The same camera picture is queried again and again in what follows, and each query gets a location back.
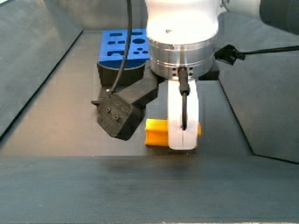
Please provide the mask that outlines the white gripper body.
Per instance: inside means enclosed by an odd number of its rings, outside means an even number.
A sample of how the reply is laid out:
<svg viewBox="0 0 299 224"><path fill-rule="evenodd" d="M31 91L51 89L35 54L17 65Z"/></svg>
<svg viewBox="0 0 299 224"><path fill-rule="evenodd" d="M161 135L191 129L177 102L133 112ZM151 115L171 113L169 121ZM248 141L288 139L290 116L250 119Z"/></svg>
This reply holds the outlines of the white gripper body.
<svg viewBox="0 0 299 224"><path fill-rule="evenodd" d="M190 94L181 93L179 80L169 80L167 118L183 130L199 123L199 98L195 79L189 80Z"/></svg>

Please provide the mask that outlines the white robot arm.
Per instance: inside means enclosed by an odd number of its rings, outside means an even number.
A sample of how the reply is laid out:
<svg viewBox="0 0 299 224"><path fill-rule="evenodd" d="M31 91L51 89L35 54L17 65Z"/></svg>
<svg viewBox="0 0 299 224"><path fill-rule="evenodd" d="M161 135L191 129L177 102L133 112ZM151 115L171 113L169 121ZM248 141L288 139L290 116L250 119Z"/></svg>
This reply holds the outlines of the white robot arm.
<svg viewBox="0 0 299 224"><path fill-rule="evenodd" d="M221 0L145 0L150 62L167 79L167 132L174 150L198 144L199 97L197 80L214 63Z"/></svg>

